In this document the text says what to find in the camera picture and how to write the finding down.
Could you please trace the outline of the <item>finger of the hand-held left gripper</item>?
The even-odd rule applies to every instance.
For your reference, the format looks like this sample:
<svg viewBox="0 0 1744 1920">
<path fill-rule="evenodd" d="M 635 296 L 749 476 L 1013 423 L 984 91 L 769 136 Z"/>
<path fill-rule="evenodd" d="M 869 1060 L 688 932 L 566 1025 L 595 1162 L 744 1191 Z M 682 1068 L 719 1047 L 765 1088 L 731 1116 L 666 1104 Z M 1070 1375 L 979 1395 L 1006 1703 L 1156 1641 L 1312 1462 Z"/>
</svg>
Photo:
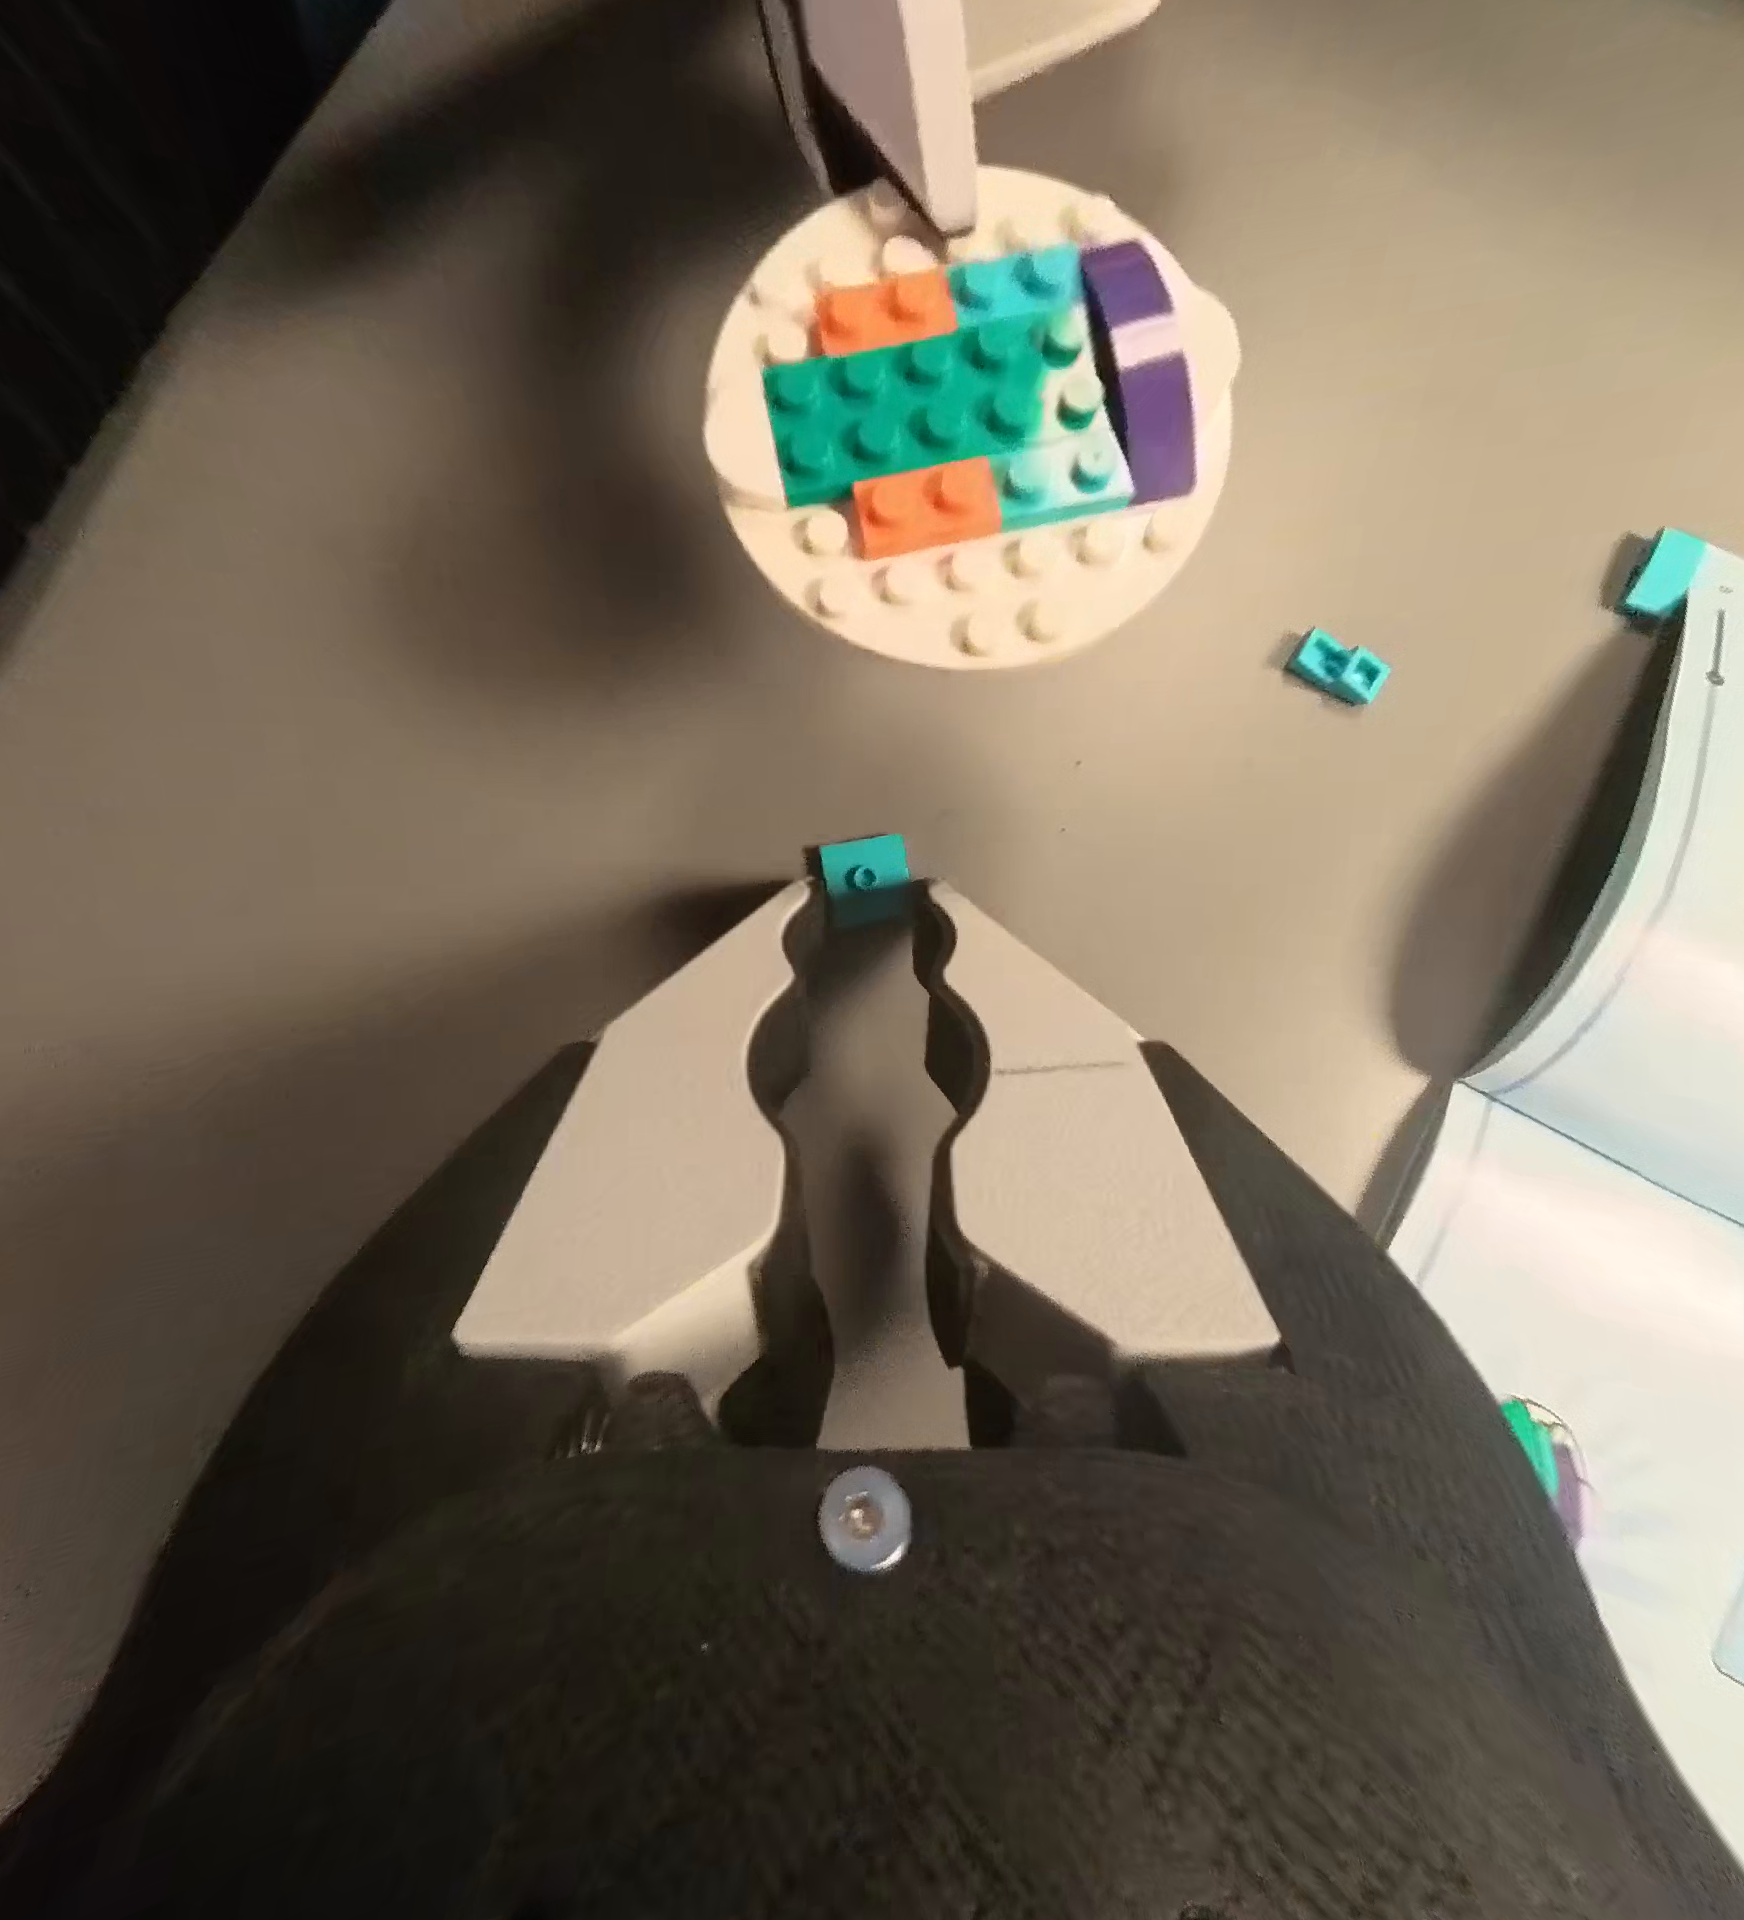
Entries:
<svg viewBox="0 0 1744 1920">
<path fill-rule="evenodd" d="M 893 186 L 940 238 L 979 218 L 973 74 L 958 2 L 759 2 L 799 156 L 832 198 Z"/>
</svg>

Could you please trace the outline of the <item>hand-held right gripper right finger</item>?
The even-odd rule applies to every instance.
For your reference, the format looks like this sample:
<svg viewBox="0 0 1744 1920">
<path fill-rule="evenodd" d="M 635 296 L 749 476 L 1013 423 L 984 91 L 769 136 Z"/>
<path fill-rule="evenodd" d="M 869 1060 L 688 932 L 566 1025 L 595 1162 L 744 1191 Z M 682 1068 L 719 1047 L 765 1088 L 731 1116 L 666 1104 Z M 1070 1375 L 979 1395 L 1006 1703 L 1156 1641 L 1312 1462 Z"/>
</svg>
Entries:
<svg viewBox="0 0 1744 1920">
<path fill-rule="evenodd" d="M 943 1359 L 1028 1405 L 1051 1379 L 1261 1368 L 1283 1337 L 1139 1030 L 943 879 L 914 920 Z"/>
</svg>

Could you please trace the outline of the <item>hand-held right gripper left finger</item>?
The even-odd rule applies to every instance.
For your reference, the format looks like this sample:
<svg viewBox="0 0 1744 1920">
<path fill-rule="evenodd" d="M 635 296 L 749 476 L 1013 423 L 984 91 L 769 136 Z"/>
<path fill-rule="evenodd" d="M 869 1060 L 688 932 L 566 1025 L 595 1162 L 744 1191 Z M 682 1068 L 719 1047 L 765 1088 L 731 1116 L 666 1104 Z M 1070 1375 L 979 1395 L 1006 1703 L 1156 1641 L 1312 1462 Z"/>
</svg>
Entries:
<svg viewBox="0 0 1744 1920">
<path fill-rule="evenodd" d="M 452 1326 L 476 1359 L 682 1378 L 719 1420 L 818 1420 L 832 1327 L 785 1107 L 811 1067 L 795 879 L 600 1027 Z"/>
</svg>

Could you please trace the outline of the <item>dark green lego plate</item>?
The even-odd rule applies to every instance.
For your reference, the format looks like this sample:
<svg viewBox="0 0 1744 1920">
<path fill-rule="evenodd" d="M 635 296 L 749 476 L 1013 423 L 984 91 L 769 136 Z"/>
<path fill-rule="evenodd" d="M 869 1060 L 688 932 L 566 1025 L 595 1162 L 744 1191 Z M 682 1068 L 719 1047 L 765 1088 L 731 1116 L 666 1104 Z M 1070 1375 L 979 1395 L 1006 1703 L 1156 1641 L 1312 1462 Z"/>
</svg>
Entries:
<svg viewBox="0 0 1744 1920">
<path fill-rule="evenodd" d="M 832 503 L 884 474 L 1008 457 L 1104 422 L 1084 301 L 765 368 L 762 383 L 787 506 Z"/>
</svg>

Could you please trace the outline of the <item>purple lego brick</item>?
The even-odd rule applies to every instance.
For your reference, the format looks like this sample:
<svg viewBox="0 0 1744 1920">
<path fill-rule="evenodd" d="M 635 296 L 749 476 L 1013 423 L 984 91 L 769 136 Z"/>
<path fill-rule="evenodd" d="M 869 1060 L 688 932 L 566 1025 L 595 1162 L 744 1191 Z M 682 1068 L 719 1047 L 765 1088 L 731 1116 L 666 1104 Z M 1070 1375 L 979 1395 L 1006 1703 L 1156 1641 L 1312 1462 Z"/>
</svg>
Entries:
<svg viewBox="0 0 1744 1920">
<path fill-rule="evenodd" d="M 1079 274 L 1096 368 L 1131 480 L 1131 503 L 1196 489 L 1196 390 L 1189 335 L 1172 286 L 1139 238 L 1088 245 Z"/>
</svg>

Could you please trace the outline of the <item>teal square lego plate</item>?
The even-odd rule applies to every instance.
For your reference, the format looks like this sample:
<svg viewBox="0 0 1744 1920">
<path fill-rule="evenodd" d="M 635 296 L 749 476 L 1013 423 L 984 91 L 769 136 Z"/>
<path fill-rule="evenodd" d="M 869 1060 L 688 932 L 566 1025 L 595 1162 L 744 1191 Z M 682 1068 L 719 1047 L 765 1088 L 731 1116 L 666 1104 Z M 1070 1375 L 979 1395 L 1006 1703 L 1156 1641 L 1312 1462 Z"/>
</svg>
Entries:
<svg viewBox="0 0 1744 1920">
<path fill-rule="evenodd" d="M 1666 526 L 1640 552 L 1619 592 L 1618 609 L 1635 623 L 1676 618 L 1708 556 L 1708 542 Z"/>
<path fill-rule="evenodd" d="M 832 932 L 897 923 L 912 911 L 914 882 L 902 833 L 884 831 L 816 845 L 810 866 Z"/>
</svg>

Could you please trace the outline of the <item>light blue instruction booklet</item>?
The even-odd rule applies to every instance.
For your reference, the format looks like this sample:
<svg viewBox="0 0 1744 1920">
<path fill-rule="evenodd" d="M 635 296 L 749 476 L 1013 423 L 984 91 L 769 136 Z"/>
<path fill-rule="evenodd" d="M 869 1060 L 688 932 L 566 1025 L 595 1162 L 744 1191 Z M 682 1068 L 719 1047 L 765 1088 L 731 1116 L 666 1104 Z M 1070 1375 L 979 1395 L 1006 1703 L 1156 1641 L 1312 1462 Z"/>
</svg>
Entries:
<svg viewBox="0 0 1744 1920">
<path fill-rule="evenodd" d="M 1389 1224 L 1744 1866 L 1744 558 L 1710 543 L 1627 830 Z"/>
</svg>

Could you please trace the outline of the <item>round cream lego plate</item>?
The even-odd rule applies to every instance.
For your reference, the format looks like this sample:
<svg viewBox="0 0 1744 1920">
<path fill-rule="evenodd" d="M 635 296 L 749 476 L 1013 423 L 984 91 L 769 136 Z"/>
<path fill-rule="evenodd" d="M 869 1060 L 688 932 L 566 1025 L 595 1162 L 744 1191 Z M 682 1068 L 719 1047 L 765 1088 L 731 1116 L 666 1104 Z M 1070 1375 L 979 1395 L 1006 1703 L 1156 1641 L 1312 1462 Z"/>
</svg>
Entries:
<svg viewBox="0 0 1744 1920">
<path fill-rule="evenodd" d="M 947 268 L 1053 242 L 1142 240 L 1189 335 L 1196 489 L 1152 506 L 869 563 L 851 494 L 787 506 L 764 410 L 765 368 L 819 357 L 813 301 L 828 282 Z M 1234 445 L 1242 341 L 1230 309 L 1124 207 L 1074 183 L 984 164 L 979 225 L 928 240 L 920 217 L 877 184 L 823 204 L 764 252 L 731 303 L 707 372 L 704 445 L 726 520 L 764 581 L 813 626 L 917 666 L 1002 671 L 1062 659 L 1137 618 L 1204 535 Z"/>
</svg>

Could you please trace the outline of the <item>small teal lego piece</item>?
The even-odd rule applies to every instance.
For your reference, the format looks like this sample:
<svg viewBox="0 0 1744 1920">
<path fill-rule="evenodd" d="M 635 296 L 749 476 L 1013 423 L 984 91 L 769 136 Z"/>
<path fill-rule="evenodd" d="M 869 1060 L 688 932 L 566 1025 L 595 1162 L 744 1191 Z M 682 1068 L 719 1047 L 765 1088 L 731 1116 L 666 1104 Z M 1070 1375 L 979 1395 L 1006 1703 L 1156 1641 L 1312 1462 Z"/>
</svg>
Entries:
<svg viewBox="0 0 1744 1920">
<path fill-rule="evenodd" d="M 1371 706 L 1390 679 L 1386 659 L 1312 626 L 1293 639 L 1283 672 L 1298 685 L 1357 709 Z"/>
</svg>

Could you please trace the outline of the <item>person's black clothing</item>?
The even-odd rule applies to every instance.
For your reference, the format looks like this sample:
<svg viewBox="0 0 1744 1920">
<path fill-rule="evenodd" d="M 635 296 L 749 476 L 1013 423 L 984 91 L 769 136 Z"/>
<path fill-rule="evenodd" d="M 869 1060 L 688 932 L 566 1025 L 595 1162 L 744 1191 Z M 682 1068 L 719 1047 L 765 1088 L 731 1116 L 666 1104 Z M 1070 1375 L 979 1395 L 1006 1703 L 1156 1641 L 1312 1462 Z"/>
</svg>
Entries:
<svg viewBox="0 0 1744 1920">
<path fill-rule="evenodd" d="M 0 2 L 0 588 L 313 99 L 295 3 Z"/>
</svg>

